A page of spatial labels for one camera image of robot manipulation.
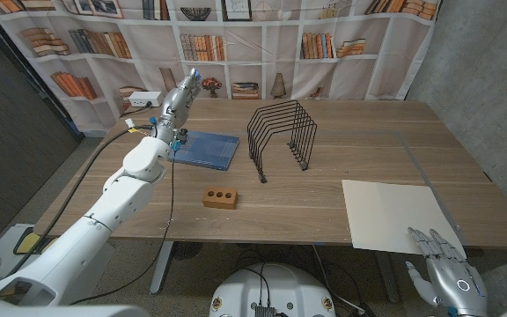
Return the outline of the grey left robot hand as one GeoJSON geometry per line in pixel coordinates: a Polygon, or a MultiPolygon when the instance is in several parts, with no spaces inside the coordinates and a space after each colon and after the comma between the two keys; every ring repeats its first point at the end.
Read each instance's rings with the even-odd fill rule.
{"type": "Polygon", "coordinates": [[[168,142],[187,121],[190,108],[201,90],[202,78],[193,68],[165,97],[153,124],[152,136],[168,142]]]}

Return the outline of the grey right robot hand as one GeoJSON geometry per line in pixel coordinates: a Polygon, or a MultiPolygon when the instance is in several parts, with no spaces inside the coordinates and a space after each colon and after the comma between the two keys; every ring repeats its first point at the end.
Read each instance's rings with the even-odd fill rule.
{"type": "Polygon", "coordinates": [[[431,306],[445,307],[450,316],[486,316],[488,291],[464,255],[433,229],[425,234],[409,227],[408,233],[421,250],[430,277],[425,280],[413,263],[406,263],[420,297],[431,306]]]}

